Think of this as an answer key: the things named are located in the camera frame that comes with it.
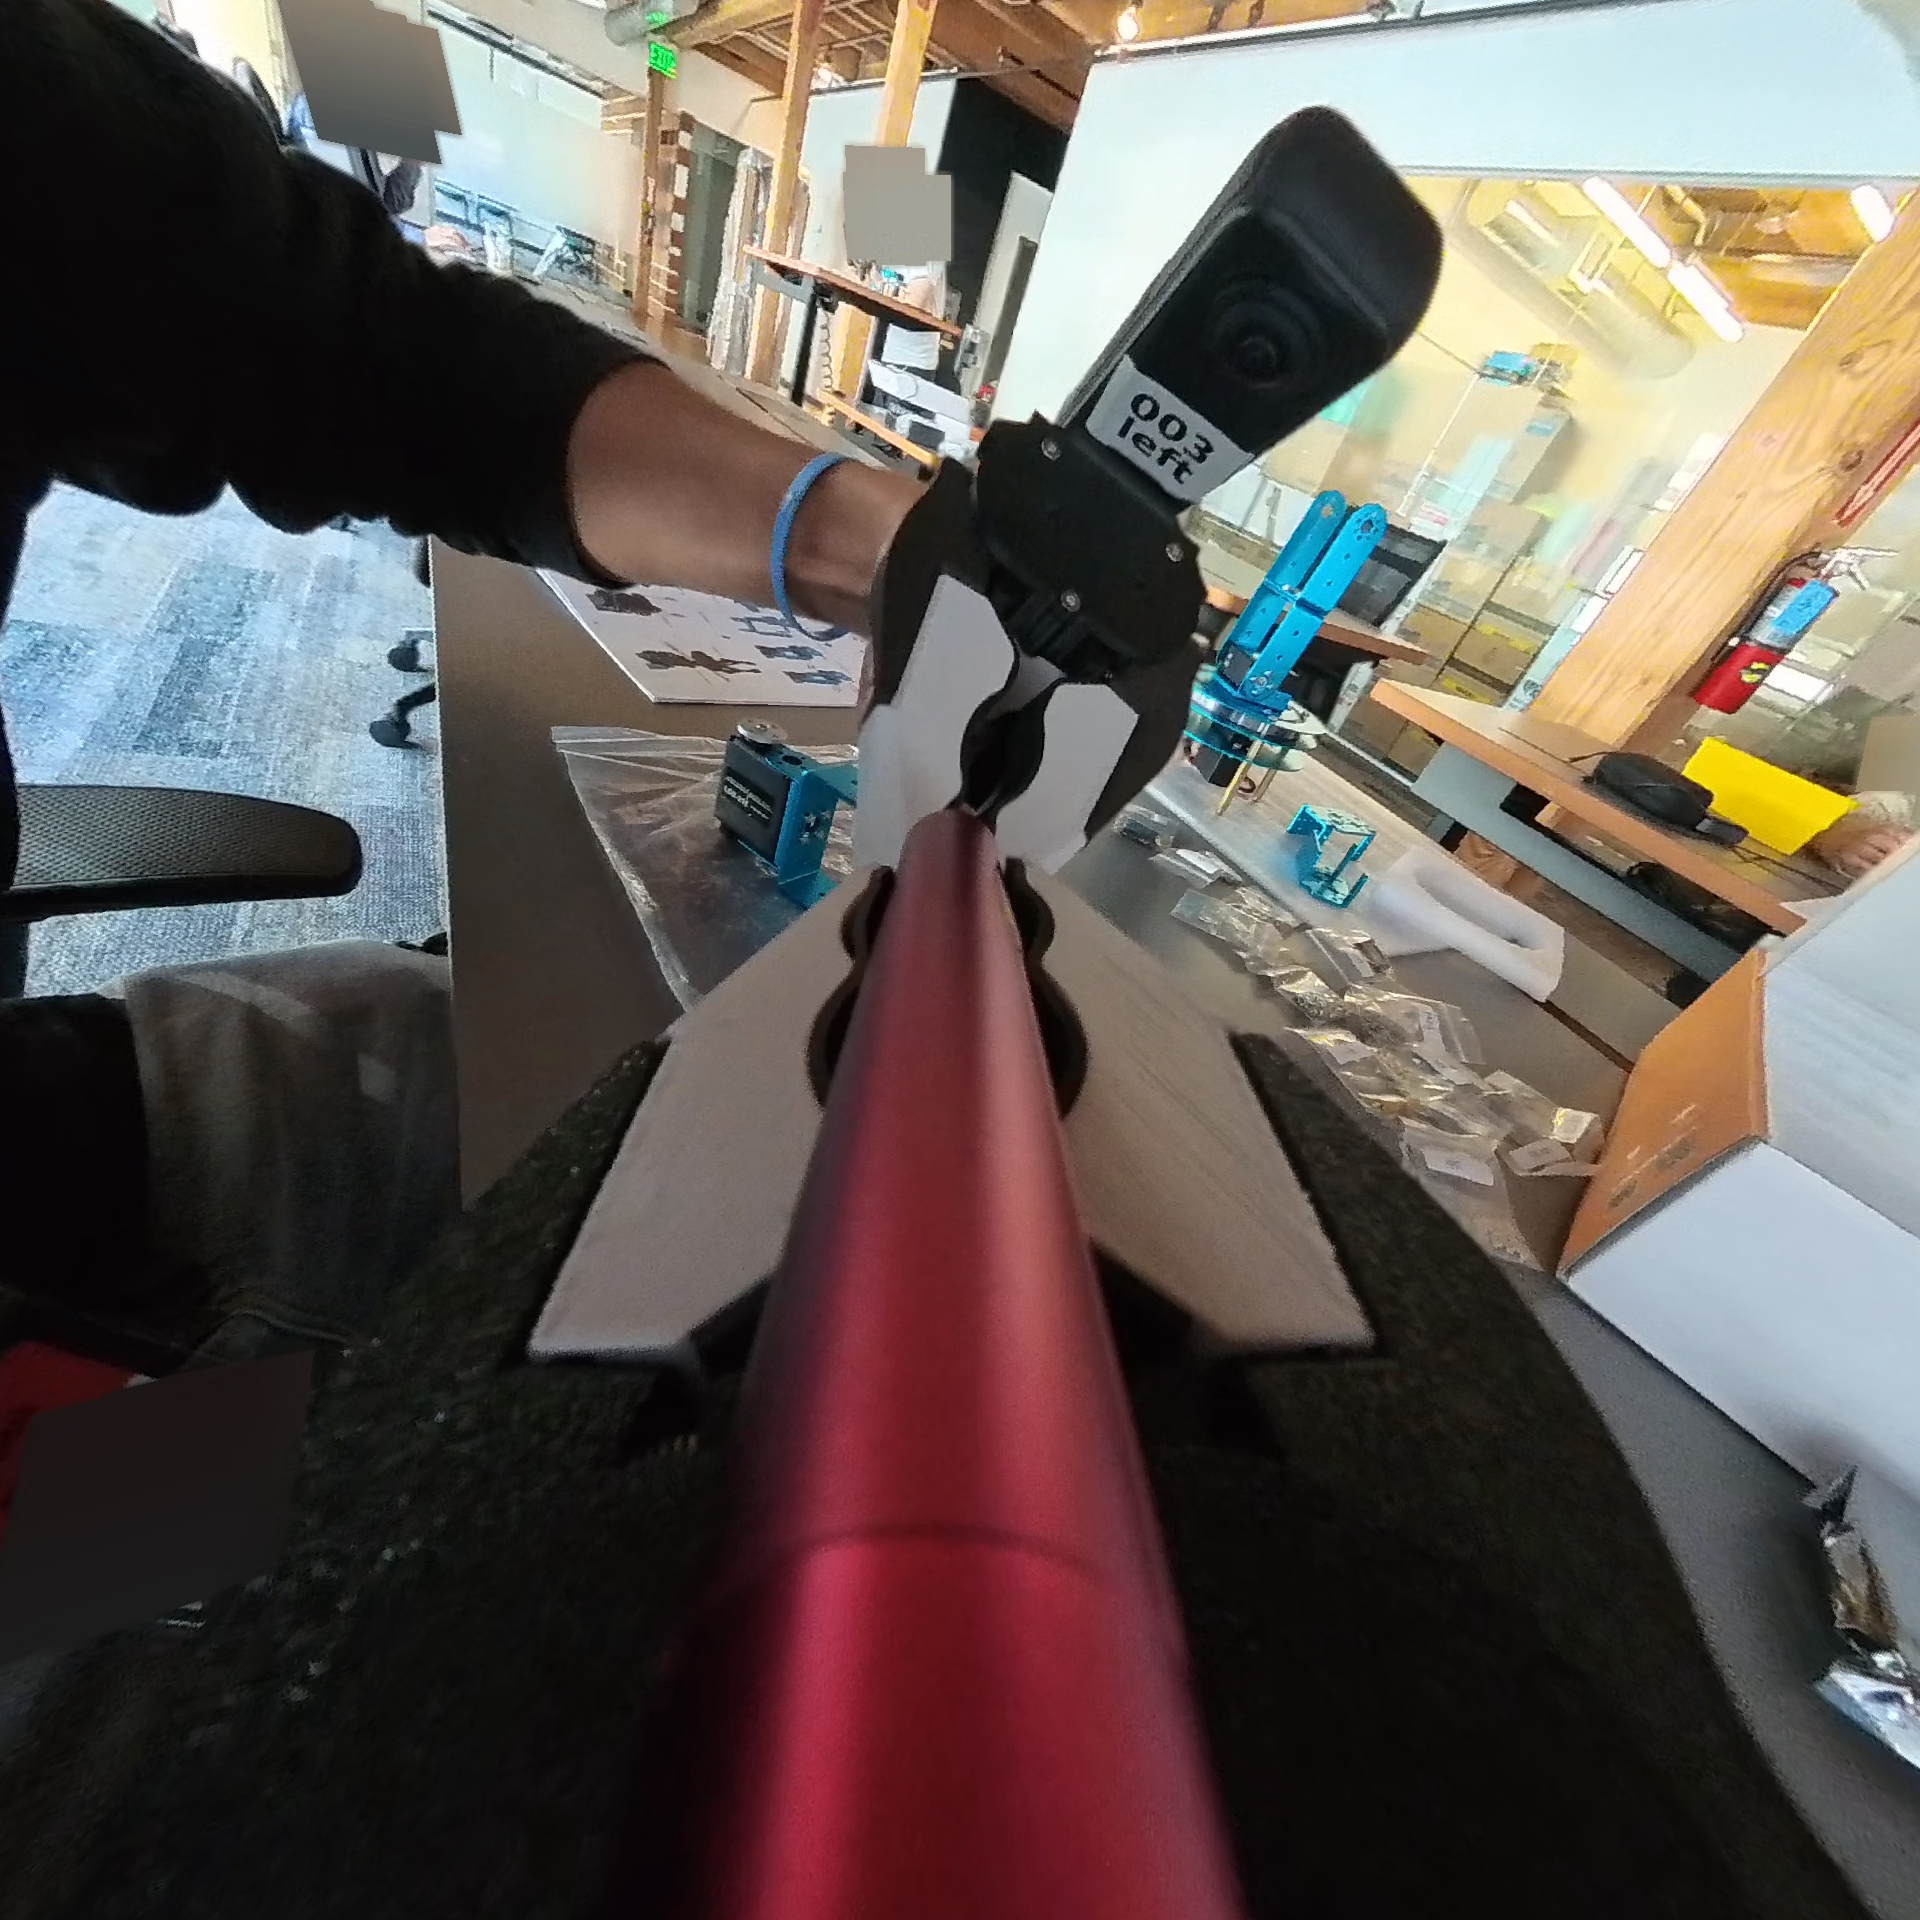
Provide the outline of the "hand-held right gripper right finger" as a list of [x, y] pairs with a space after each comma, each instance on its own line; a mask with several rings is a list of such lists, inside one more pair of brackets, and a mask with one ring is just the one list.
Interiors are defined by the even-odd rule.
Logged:
[[1062, 1118], [1094, 1247], [1230, 1353], [1370, 1353], [1337, 1262], [1230, 1033], [1055, 878], [1043, 957], [1086, 1039]]

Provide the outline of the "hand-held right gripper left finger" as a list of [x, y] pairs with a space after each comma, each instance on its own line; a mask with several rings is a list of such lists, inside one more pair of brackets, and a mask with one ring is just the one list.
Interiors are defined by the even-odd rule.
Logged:
[[810, 1039], [851, 978], [857, 871], [665, 1033], [599, 1194], [535, 1319], [538, 1362], [691, 1362], [777, 1271], [823, 1130]]

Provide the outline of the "black servo with blue bracket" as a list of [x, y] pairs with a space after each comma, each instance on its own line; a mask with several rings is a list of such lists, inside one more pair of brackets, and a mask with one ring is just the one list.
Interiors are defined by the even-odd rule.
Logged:
[[857, 805], [857, 758], [797, 750], [773, 723], [738, 723], [723, 755], [714, 818], [796, 907], [835, 884], [825, 857], [833, 823]]

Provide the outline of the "red electric screwdriver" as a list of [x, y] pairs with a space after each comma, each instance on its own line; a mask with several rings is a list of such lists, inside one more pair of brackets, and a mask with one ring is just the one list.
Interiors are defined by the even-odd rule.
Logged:
[[606, 1916], [1245, 1916], [987, 828], [908, 835]]

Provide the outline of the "wooden standing desk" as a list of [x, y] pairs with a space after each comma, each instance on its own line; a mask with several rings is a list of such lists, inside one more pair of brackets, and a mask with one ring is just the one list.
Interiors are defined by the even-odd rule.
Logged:
[[810, 390], [815, 337], [823, 333], [825, 318], [839, 309], [854, 311], [881, 326], [926, 329], [943, 347], [958, 347], [966, 331], [958, 323], [931, 315], [849, 271], [828, 270], [797, 255], [781, 255], [766, 246], [742, 246], [742, 259], [751, 266], [751, 286], [757, 291], [777, 294], [799, 309], [791, 354], [793, 366], [785, 380], [786, 397], [796, 406], [818, 414], [828, 426], [865, 431], [887, 449], [903, 452], [913, 463], [931, 463], [933, 449], [883, 426], [857, 399], [833, 389]]

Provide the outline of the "pile of small hardware bags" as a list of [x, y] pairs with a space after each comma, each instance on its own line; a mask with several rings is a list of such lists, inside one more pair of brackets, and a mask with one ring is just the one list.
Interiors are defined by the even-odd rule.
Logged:
[[1534, 1005], [1469, 963], [1489, 1005], [1429, 989], [1351, 913], [1252, 878], [1158, 805], [1127, 806], [1116, 835], [1185, 886], [1171, 916], [1245, 978], [1282, 1044], [1454, 1222], [1497, 1262], [1553, 1273], [1605, 1124], [1582, 1076], [1524, 1073], [1531, 1054], [1497, 1014]]

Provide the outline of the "blue wristband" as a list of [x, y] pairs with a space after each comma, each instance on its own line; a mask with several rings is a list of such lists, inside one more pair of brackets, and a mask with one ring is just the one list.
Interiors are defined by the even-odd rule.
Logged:
[[820, 613], [823, 596], [835, 591], [833, 533], [810, 531], [810, 513], [820, 506], [829, 481], [845, 473], [851, 460], [842, 450], [820, 450], [786, 482], [766, 553], [771, 605], [786, 628], [806, 643], [825, 643], [845, 630], [839, 614]]

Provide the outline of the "printed instruction sheet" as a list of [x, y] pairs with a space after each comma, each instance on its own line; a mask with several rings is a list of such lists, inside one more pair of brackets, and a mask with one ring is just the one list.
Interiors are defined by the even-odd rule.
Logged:
[[724, 595], [535, 575], [654, 705], [857, 706], [869, 644], [844, 628], [803, 628]]

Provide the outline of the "white foam sheet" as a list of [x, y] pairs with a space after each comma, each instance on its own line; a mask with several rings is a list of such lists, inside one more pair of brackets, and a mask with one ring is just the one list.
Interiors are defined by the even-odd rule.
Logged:
[[[1233, 802], [1175, 758], [1142, 791], [1142, 805], [1197, 833], [1287, 913], [1364, 931], [1390, 957], [1454, 951], [1534, 1002], [1549, 1002], [1564, 983], [1569, 938], [1557, 924], [1476, 878], [1311, 755], [1277, 771], [1261, 793]], [[1300, 859], [1311, 852], [1310, 836], [1289, 833], [1300, 810], [1351, 817], [1372, 835], [1351, 862], [1361, 875], [1354, 900], [1326, 902], [1300, 884]]]

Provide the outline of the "orange and white box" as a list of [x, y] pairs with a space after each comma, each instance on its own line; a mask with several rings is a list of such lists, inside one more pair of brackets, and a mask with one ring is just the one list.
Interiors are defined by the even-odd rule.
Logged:
[[1916, 845], [1643, 1046], [1557, 1273], [1801, 1475], [1916, 1497]]

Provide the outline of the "grey office chair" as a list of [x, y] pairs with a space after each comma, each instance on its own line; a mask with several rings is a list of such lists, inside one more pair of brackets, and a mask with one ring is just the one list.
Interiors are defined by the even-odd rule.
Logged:
[[345, 897], [357, 830], [322, 810], [223, 791], [23, 783], [6, 924]]

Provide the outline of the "person's black top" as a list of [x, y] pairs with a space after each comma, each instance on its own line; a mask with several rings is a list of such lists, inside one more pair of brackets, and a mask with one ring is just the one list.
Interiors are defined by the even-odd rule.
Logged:
[[150, 1163], [127, 1013], [103, 995], [3, 1005], [3, 1281], [121, 1305], [150, 1262]]

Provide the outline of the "red fire extinguisher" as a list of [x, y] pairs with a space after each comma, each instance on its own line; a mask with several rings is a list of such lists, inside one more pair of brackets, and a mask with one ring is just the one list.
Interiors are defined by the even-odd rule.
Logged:
[[1717, 651], [1706, 679], [1692, 690], [1699, 713], [1740, 713], [1769, 675], [1834, 609], [1845, 585], [1870, 588], [1868, 571], [1892, 561], [1894, 548], [1846, 543], [1815, 551], [1783, 564], [1773, 582], [1741, 614], [1733, 637]]

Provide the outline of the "crumpled foil bag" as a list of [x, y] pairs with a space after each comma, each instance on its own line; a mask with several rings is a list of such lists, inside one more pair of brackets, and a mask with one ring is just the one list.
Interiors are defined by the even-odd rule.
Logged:
[[1834, 1655], [1815, 1692], [1862, 1734], [1917, 1766], [1916, 1497], [1850, 1465], [1806, 1506], [1827, 1570]]

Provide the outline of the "small blue metal bracket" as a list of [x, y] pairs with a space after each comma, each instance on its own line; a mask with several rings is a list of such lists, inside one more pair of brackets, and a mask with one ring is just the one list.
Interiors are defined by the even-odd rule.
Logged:
[[1287, 821], [1287, 836], [1297, 842], [1294, 883], [1310, 900], [1342, 909], [1361, 899], [1375, 828], [1337, 806], [1303, 805]]

